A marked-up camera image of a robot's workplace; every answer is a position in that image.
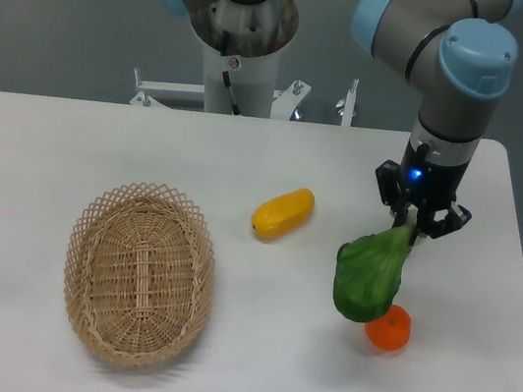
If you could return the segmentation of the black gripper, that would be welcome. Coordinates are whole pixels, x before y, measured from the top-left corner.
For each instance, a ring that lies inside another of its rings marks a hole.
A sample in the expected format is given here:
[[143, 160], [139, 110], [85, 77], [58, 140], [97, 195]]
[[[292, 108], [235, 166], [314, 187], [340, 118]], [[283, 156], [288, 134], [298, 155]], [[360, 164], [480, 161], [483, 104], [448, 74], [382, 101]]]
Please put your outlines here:
[[[411, 203], [420, 206], [415, 242], [419, 238], [435, 240], [464, 228], [473, 215], [453, 201], [470, 164], [472, 146], [471, 140], [448, 141], [414, 130], [401, 164], [389, 159], [379, 165], [375, 170], [379, 196], [390, 208], [393, 227], [407, 223]], [[436, 212], [446, 209], [444, 217], [436, 220]]]

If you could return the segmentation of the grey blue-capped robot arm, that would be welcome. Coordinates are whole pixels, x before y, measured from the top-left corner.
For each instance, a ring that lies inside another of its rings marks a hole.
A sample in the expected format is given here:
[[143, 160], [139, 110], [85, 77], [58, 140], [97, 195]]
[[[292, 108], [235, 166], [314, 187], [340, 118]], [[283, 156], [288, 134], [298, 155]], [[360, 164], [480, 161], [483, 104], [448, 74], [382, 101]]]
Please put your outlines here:
[[[294, 38], [294, 1], [158, 1], [169, 14], [190, 18], [202, 42], [206, 110], [269, 116], [275, 73], [262, 64]], [[522, 0], [360, 0], [355, 8], [355, 41], [423, 97], [403, 159], [376, 170], [394, 224], [413, 223], [415, 238], [443, 237], [470, 221], [456, 190], [509, 87], [518, 45], [502, 20], [522, 6]]]

